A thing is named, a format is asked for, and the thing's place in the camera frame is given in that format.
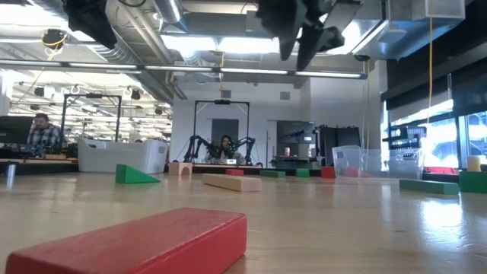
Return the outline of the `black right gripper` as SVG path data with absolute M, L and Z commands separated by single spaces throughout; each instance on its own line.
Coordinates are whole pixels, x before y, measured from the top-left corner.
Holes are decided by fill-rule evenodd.
M 341 31 L 361 9 L 361 0 L 256 0 L 256 4 L 263 28 L 272 37 L 279 36 L 282 61 L 299 42 L 298 71 L 305 70 L 317 53 L 343 46 Z

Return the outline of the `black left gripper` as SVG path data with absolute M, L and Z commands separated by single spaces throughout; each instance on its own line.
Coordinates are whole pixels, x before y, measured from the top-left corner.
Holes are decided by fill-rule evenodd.
M 68 26 L 81 31 L 94 41 L 114 49 L 117 38 L 106 15 L 107 0 L 62 0 Z

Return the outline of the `labelled long natural wood block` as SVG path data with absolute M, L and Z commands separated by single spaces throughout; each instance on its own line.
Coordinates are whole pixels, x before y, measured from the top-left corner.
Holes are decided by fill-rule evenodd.
M 215 186 L 242 193 L 259 192 L 262 188 L 262 182 L 259 178 L 231 176 L 224 174 L 203 174 L 202 182 L 209 186 Z

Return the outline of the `green wedge block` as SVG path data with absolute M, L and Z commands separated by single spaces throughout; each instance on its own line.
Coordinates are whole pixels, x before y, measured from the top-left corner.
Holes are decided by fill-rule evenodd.
M 118 164 L 116 166 L 116 183 L 137 184 L 137 183 L 160 183 L 158 178 L 137 170 L 129 165 Z

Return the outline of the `green cube block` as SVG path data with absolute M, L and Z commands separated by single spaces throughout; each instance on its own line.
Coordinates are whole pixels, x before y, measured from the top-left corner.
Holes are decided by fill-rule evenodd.
M 462 193 L 487 194 L 487 172 L 461 171 L 459 185 Z

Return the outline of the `dark shelf unit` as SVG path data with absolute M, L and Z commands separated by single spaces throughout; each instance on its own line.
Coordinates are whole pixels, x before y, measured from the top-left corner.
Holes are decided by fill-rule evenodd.
M 315 123 L 309 121 L 278 121 L 276 123 L 275 167 L 277 169 L 311 169 L 316 144 Z M 289 147 L 290 157 L 285 157 Z

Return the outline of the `long ceiling light bar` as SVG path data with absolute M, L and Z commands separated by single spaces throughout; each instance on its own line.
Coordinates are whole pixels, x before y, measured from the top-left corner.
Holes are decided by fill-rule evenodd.
M 221 67 L 198 67 L 180 65 L 133 65 L 133 64 L 112 64 L 112 63 L 89 63 L 89 62 L 56 62 L 38 60 L 16 60 L 0 59 L 0 66 L 3 67 L 26 67 L 26 68 L 45 68 L 45 69 L 95 69 L 115 72 L 189 72 L 189 73 L 218 73 L 218 74 L 250 74 L 250 75 L 277 75 L 293 77 L 312 77 L 312 78 L 346 78 L 360 79 L 368 78 L 366 73 L 354 72 L 307 72 L 278 69 L 261 68 L 221 68 Z

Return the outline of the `person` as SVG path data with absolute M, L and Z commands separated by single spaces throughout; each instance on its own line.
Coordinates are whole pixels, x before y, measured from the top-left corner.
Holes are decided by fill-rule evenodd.
M 220 146 L 216 152 L 208 152 L 205 156 L 205 163 L 207 164 L 226 164 L 227 160 L 235 160 L 237 164 L 245 164 L 246 161 L 239 151 L 231 150 L 231 137 L 223 135 L 221 137 Z
M 47 154 L 58 154 L 62 141 L 61 129 L 50 122 L 47 114 L 37 113 L 33 118 L 26 144 L 40 148 Z

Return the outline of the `black monitor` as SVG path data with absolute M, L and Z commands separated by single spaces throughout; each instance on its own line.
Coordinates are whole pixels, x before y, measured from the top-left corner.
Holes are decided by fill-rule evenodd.
M 0 116 L 0 143 L 25 145 L 33 125 L 33 117 Z

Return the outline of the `clear plastic bin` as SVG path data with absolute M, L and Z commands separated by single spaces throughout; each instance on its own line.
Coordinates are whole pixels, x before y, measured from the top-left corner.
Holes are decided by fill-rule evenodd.
M 420 148 L 380 150 L 346 145 L 335 147 L 332 152 L 337 177 L 422 178 L 425 156 Z

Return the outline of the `yellow cylinder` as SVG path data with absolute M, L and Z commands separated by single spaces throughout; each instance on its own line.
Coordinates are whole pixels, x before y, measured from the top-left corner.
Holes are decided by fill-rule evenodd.
M 481 172 L 482 155 L 469 155 L 466 158 L 467 170 L 472 172 Z

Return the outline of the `black robot station frame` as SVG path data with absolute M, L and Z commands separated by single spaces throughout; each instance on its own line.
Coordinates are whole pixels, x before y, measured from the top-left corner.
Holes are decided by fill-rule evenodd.
M 209 146 L 209 143 L 205 140 L 203 140 L 200 136 L 196 134 L 196 123 L 197 123 L 197 113 L 200 110 L 203 110 L 203 108 L 198 108 L 199 103 L 205 103 L 205 104 L 216 104 L 216 105 L 230 105 L 230 104 L 245 104 L 247 106 L 247 111 L 245 111 L 245 114 L 247 115 L 247 136 L 237 140 L 233 145 L 231 145 L 232 148 L 237 149 L 242 145 L 246 145 L 246 165 L 251 165 L 252 160 L 251 160 L 251 152 L 253 149 L 253 145 L 255 143 L 255 139 L 249 137 L 249 128 L 250 128 L 250 102 L 246 101 L 231 101 L 231 100 L 196 100 L 194 104 L 194 114 L 193 114 L 193 135 L 190 137 L 190 144 L 194 145 L 195 140 L 199 140 L 202 144 Z
M 62 105 L 62 118 L 61 118 L 61 126 L 60 126 L 60 143 L 59 143 L 59 150 L 62 147 L 62 143 L 64 142 L 65 134 L 65 118 L 66 118 L 66 111 L 69 106 L 72 104 L 68 104 L 68 99 L 70 97 L 86 97 L 89 99 L 101 99 L 101 98 L 116 98 L 118 100 L 118 104 L 116 105 L 117 108 L 117 116 L 116 116 L 116 129 L 115 129 L 115 142 L 119 141 L 119 127 L 120 127 L 120 118 L 122 114 L 122 96 L 121 95 L 104 95 L 104 94 L 97 94 L 97 93 L 88 93 L 88 94 L 64 94 L 64 100 Z

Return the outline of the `silver ventilation duct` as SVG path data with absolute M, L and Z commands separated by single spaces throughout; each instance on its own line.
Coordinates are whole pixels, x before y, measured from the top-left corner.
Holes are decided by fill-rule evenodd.
M 179 0 L 153 0 L 154 8 L 156 9 L 161 20 L 183 32 L 187 32 L 186 22 L 183 19 L 184 7 Z

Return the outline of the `black aluminium table frame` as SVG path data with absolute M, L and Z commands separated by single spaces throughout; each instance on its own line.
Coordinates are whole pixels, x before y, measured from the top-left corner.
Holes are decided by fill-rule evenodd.
M 38 174 L 62 174 L 62 173 L 72 173 L 79 172 L 78 164 L 75 163 L 47 163 L 47 164 L 31 164 L 31 163 L 20 163 L 16 161 L 6 161 L 0 162 L 0 174 L 4 174 L 7 171 L 8 164 L 13 164 L 16 166 L 15 175 L 38 175 Z M 194 174 L 224 174 L 226 169 L 233 167 L 196 167 L 193 169 Z M 261 169 L 258 168 L 238 168 L 243 169 L 246 175 L 258 175 Z M 294 176 L 295 170 L 293 169 L 278 169 L 278 171 L 284 171 L 288 176 Z M 320 170 L 311 170 L 310 175 L 312 177 L 321 177 Z M 431 181 L 441 181 L 448 183 L 459 183 L 459 175 L 456 174 L 433 174 L 433 173 L 423 173 L 423 180 Z

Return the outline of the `silver metal post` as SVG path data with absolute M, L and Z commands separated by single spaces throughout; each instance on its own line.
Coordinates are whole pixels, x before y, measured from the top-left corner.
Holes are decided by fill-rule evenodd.
M 11 189 L 14 185 L 15 174 L 16 174 L 16 164 L 8 164 L 5 169 L 6 184 L 7 188 Z

